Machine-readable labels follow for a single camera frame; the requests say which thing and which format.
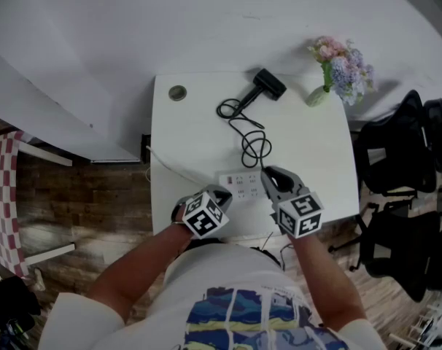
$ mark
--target checkered tablecloth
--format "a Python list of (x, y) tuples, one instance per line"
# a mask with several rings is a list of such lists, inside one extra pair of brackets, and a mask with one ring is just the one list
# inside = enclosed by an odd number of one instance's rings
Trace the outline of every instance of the checkered tablecloth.
[(22, 131), (0, 135), (0, 264), (19, 277), (28, 275), (15, 205), (17, 155), (22, 136)]

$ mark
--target vase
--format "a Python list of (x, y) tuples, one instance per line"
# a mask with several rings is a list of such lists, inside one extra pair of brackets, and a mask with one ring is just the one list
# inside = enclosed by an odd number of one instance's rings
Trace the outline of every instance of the vase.
[(329, 96), (329, 89), (326, 91), (325, 87), (321, 85), (306, 98), (306, 104), (310, 107), (318, 106)]

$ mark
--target shirt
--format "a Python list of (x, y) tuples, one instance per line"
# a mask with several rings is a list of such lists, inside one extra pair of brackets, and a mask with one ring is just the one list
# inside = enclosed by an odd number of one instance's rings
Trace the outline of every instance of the shirt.
[(367, 320), (337, 333), (315, 326), (295, 282), (242, 246), (185, 252), (169, 266), (163, 286), (146, 319), (127, 327), (99, 302), (60, 294), (39, 350), (385, 349)]

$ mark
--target person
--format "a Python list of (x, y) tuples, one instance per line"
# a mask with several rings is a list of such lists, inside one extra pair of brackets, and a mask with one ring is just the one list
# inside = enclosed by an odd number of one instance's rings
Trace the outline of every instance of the person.
[(175, 222), (110, 265), (86, 297), (61, 293), (39, 350), (385, 349), (355, 286), (315, 235), (291, 243), (322, 327), (270, 257), (231, 244), (182, 253), (146, 319), (126, 327), (134, 303), (191, 238)]

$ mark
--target power outlet socket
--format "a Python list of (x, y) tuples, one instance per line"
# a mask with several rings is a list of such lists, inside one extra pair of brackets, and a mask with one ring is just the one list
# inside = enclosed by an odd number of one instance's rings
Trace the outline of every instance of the power outlet socket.
[(220, 175), (219, 183), (233, 195), (233, 202), (252, 201), (266, 197), (260, 170), (232, 172)]

